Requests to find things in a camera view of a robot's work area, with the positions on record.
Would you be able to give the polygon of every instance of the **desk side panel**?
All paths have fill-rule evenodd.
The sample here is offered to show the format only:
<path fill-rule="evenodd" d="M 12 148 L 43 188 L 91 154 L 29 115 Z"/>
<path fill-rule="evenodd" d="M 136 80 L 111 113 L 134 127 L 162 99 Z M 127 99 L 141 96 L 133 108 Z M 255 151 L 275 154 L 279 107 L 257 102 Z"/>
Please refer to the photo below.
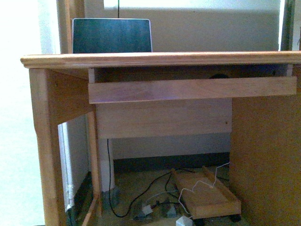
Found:
<path fill-rule="evenodd" d="M 88 80 L 54 71 L 49 73 L 54 84 L 51 101 L 57 124 L 93 111 L 88 97 Z"/>
<path fill-rule="evenodd" d="M 230 162 L 251 225 L 301 225 L 301 94 L 234 98 Z"/>

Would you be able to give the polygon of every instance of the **white power adapter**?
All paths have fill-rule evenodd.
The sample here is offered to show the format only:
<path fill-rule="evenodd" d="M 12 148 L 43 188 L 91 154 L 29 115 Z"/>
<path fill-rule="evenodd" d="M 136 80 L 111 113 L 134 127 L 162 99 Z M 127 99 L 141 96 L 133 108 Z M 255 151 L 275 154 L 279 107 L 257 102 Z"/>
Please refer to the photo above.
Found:
<path fill-rule="evenodd" d="M 181 216 L 175 222 L 175 226 L 192 226 L 192 224 L 193 224 L 193 221 L 186 216 Z"/>
<path fill-rule="evenodd" d="M 142 208 L 142 211 L 143 211 L 143 213 L 144 213 L 145 215 L 148 215 L 148 214 L 150 214 L 150 213 L 153 212 L 152 209 L 151 209 L 151 205 L 144 206 L 144 207 Z"/>

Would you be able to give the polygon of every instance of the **light wood furniture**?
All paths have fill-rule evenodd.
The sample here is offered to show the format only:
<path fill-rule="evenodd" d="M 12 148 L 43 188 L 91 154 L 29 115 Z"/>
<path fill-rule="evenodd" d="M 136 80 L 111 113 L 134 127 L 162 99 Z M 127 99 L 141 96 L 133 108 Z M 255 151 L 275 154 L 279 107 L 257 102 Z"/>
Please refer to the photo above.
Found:
<path fill-rule="evenodd" d="M 95 106 L 89 98 L 103 111 L 100 138 L 232 130 L 230 183 L 243 214 L 256 226 L 299 225 L 296 75 L 301 52 L 65 54 L 24 56 L 21 61 L 30 69 L 47 226 L 66 222 L 57 125 L 86 113 L 94 200 L 85 224 L 101 213 Z M 272 74 L 264 70 L 271 65 Z M 295 65 L 293 75 L 287 65 Z M 216 72 L 232 78 L 208 80 Z M 232 97 L 231 120 L 221 105 L 224 101 L 231 107 L 227 102 Z"/>
<path fill-rule="evenodd" d="M 84 0 L 57 0 L 61 53 L 72 53 L 72 19 L 85 18 Z"/>
<path fill-rule="evenodd" d="M 193 219 L 241 214 L 240 200 L 218 179 L 215 182 L 215 175 L 206 167 L 200 173 L 178 174 L 174 170 L 173 176 L 179 191 L 190 190 L 183 190 L 182 198 Z"/>

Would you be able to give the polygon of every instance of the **wall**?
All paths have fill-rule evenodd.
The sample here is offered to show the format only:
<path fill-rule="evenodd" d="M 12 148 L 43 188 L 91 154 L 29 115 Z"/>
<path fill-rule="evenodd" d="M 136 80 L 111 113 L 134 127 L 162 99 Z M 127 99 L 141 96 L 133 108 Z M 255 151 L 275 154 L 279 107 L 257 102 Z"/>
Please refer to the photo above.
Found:
<path fill-rule="evenodd" d="M 86 17 L 116 18 L 117 2 L 85 0 Z M 154 52 L 278 50 L 279 9 L 280 0 L 123 0 L 120 18 L 150 19 Z M 115 159 L 228 152 L 230 134 L 114 139 L 112 143 Z"/>
<path fill-rule="evenodd" d="M 41 53 L 38 1 L 2 1 L 1 8 L 0 225 L 42 225 L 29 75 L 20 62 L 25 54 Z"/>
<path fill-rule="evenodd" d="M 301 27 L 301 0 L 295 0 L 292 50 L 299 50 L 300 27 Z"/>
<path fill-rule="evenodd" d="M 68 146 L 74 192 L 77 192 L 89 171 L 86 117 L 80 116 L 67 122 Z"/>

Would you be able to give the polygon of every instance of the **monitor screen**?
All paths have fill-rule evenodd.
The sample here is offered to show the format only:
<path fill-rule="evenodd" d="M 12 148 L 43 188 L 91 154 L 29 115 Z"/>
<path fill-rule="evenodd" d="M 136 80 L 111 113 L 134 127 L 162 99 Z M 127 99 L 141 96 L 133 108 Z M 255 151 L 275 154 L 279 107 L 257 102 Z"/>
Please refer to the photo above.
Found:
<path fill-rule="evenodd" d="M 151 52 L 147 19 L 74 19 L 73 53 Z"/>

